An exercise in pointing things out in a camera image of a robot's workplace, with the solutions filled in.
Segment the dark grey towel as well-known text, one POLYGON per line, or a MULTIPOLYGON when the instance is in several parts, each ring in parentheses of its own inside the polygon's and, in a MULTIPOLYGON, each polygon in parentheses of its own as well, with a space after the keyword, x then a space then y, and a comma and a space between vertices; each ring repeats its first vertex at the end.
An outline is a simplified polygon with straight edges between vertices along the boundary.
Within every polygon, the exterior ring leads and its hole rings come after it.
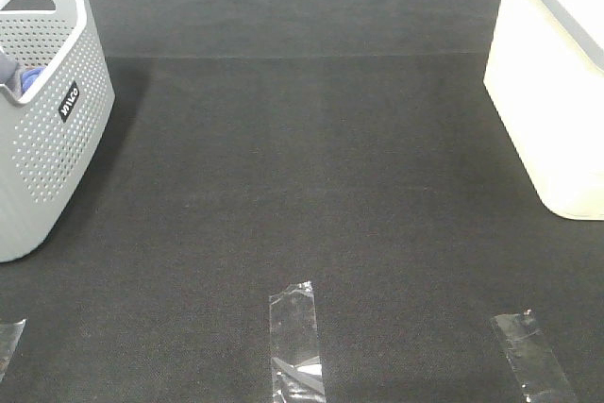
POLYGON ((4 52, 0 51, 0 79, 1 84, 6 86, 15 99, 19 99, 23 94, 22 73, 25 66, 4 52))

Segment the blue towel in basket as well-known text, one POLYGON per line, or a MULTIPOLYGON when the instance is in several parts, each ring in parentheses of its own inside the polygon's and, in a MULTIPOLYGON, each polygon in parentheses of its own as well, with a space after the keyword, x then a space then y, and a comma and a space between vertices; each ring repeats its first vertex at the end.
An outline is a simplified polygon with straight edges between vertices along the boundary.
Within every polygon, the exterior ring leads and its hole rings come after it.
POLYGON ((21 80, 21 93, 25 93, 29 90, 29 88, 33 85, 33 83, 37 80, 37 78, 41 75, 44 66, 39 66, 35 68, 25 69, 21 72, 20 80, 21 80))

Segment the black felt table mat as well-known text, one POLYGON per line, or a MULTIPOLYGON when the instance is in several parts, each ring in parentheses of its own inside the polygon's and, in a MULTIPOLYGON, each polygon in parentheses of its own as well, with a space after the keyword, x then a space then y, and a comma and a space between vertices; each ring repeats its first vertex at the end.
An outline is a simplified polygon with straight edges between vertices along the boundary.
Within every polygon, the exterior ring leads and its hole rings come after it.
POLYGON ((116 99, 1 268, 5 402, 266 402, 308 280, 332 402, 517 402, 533 310, 603 398, 603 226, 547 210, 484 90, 499 0, 90 0, 116 99))

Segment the centre clear tape strip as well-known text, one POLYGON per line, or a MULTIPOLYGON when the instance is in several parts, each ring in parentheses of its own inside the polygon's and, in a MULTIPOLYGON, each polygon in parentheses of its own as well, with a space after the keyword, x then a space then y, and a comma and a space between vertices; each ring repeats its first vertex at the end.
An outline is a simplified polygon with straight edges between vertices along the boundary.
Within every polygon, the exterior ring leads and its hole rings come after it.
POLYGON ((309 281, 269 298, 270 365, 275 402, 325 402, 314 293, 309 281))

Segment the clear tape strip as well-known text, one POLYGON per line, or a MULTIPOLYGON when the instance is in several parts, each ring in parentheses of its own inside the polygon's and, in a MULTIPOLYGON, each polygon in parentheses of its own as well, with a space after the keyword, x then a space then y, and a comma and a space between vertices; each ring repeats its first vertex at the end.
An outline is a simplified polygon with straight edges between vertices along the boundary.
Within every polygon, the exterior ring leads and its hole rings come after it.
POLYGON ((12 356, 19 343, 26 319, 15 323, 0 324, 0 381, 3 380, 12 356))
POLYGON ((524 402, 579 401, 531 309, 498 314, 490 322, 524 402))
POLYGON ((269 298, 270 365, 275 402, 325 402, 314 293, 309 281, 269 298))

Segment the grey perforated laundry basket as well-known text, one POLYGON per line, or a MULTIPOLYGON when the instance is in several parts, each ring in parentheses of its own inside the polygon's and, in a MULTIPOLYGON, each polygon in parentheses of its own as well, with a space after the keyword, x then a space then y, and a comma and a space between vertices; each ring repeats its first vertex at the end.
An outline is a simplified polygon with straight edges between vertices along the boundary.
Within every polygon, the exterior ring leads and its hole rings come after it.
POLYGON ((40 70, 1 87, 1 260, 44 242, 100 142, 115 99, 89 0, 1 12, 1 54, 40 70))

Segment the white plastic storage bin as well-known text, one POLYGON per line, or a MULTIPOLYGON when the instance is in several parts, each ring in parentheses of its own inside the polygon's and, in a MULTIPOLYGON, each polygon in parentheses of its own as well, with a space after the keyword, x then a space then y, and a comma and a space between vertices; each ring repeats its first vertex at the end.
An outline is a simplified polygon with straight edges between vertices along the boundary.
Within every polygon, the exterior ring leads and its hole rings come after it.
POLYGON ((603 218, 603 0, 500 0, 485 88, 542 203, 603 218))

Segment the right clear tape strip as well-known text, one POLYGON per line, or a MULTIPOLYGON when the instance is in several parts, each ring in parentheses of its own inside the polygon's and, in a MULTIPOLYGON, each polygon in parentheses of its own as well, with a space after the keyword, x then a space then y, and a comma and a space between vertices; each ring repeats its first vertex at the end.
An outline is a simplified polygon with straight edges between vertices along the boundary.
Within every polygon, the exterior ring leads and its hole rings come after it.
POLYGON ((490 322, 524 402, 579 401, 531 309, 498 314, 490 322))

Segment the left clear tape strip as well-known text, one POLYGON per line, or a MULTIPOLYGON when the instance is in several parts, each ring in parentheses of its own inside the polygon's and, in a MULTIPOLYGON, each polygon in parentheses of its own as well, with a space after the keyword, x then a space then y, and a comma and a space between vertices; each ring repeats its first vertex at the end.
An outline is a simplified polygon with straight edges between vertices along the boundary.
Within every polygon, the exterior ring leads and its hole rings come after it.
POLYGON ((0 381, 3 380, 12 356, 19 343, 26 319, 15 323, 0 324, 0 381))

